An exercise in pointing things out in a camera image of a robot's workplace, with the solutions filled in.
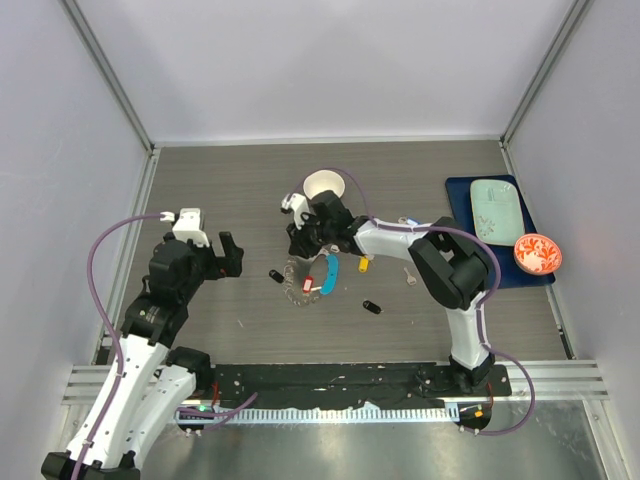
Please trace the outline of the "yellow tag key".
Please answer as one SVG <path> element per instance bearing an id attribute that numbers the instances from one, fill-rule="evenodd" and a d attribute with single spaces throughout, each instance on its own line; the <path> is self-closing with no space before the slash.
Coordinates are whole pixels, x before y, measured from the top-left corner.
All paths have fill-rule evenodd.
<path id="1" fill-rule="evenodd" d="M 360 273 L 367 273 L 370 267 L 371 260 L 367 256 L 361 256 L 358 262 L 358 271 Z"/>

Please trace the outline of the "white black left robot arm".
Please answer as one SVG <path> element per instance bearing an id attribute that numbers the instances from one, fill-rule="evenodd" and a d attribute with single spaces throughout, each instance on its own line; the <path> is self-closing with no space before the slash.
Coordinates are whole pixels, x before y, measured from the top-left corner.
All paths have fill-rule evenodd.
<path id="1" fill-rule="evenodd" d="M 229 232 L 215 254 L 203 232 L 168 233 L 130 304 L 116 356 L 84 424 L 62 452 L 45 457 L 47 479 L 138 479 L 152 445 L 188 397 L 213 385 L 208 354 L 173 345 L 188 304 L 206 281 L 237 278 L 244 251 Z"/>

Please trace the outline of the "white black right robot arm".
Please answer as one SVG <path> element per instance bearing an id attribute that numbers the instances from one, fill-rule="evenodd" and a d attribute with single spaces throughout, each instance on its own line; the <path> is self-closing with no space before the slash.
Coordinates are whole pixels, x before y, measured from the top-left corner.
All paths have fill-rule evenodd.
<path id="1" fill-rule="evenodd" d="M 281 211 L 293 218 L 287 226 L 292 256 L 310 259 L 335 245 L 343 253 L 413 263 L 431 297 L 445 308 L 452 339 L 453 386 L 472 395 L 486 385 L 495 362 L 486 339 L 483 306 L 492 265 L 453 219 L 408 226 L 354 216 L 331 190 L 312 199 L 289 194 L 281 202 Z"/>

